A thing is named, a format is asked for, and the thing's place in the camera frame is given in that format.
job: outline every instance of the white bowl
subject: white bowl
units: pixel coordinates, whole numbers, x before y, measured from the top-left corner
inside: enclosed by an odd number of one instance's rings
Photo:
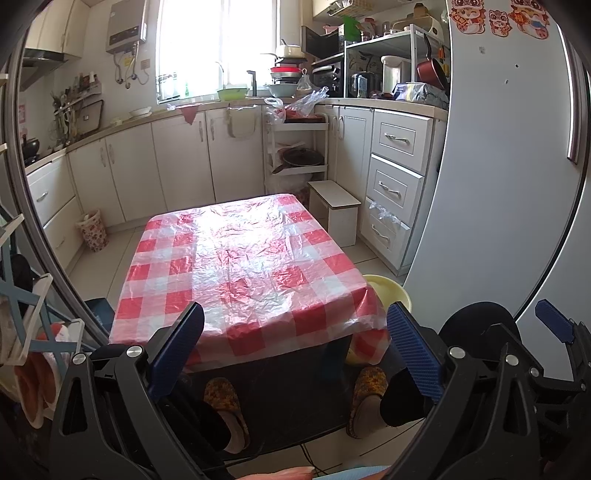
[[[131,116],[142,116],[142,115],[148,115],[148,113],[150,113],[152,111],[152,107],[147,106],[144,108],[138,108],[137,110],[132,110],[129,112],[129,114]]]
[[[273,85],[267,85],[267,87],[275,98],[293,97],[297,90],[296,83],[274,83]]]

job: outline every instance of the white cabinet door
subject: white cabinet door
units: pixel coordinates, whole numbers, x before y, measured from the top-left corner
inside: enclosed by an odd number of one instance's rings
[[[73,3],[74,0],[53,0],[49,4],[37,48],[40,50],[63,51],[66,25]]]
[[[336,183],[362,202],[368,181],[373,110],[341,107]]]
[[[111,176],[105,140],[97,140],[69,153],[78,198],[85,213],[100,209],[105,226],[123,223],[125,218]]]
[[[45,7],[45,10],[43,10],[43,12],[37,15],[35,17],[35,20],[33,20],[31,28],[29,29],[29,34],[27,35],[27,42],[25,43],[25,48],[38,48],[39,37],[41,36],[41,30],[43,29],[43,22],[45,21],[47,11],[50,9],[50,7],[51,4],[47,5]]]
[[[323,145],[324,135],[329,136],[329,157],[327,178],[336,181],[336,162],[339,146],[339,107],[334,105],[318,105],[316,113],[324,113],[329,118],[328,132],[318,132],[319,142],[317,145]]]
[[[216,202],[231,202],[265,194],[262,153],[261,107],[252,108],[254,132],[230,135],[232,126],[226,121],[226,111],[206,112],[207,142],[212,165]]]
[[[84,53],[84,37],[90,7],[82,0],[74,0],[64,38],[64,53],[82,58]]]
[[[105,141],[125,220],[166,212],[150,124],[109,135]]]
[[[153,122],[152,134],[168,211],[216,203],[205,113],[198,113],[192,125],[182,115]]]

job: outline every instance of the wooden step stool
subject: wooden step stool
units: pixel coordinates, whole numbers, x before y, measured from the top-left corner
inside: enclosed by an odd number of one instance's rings
[[[361,202],[332,180],[309,181],[310,213],[339,247],[355,244]]]

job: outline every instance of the red cloth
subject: red cloth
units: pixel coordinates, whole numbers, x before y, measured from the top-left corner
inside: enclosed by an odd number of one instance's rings
[[[350,334],[357,334],[358,357],[375,364],[389,344],[374,290],[289,194],[152,218],[123,286],[111,342],[145,345],[192,300],[206,322],[187,364],[193,370]]]

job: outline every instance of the cartoon lion sticker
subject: cartoon lion sticker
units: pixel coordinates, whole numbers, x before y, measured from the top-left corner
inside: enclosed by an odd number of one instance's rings
[[[484,0],[453,0],[449,15],[457,29],[467,35],[484,33],[486,10]]]
[[[509,23],[507,12],[501,10],[489,10],[488,20],[491,23],[492,32],[499,37],[508,37],[512,26]]]
[[[513,11],[509,14],[523,33],[545,40],[548,38],[550,19],[548,12],[535,0],[511,0]]]

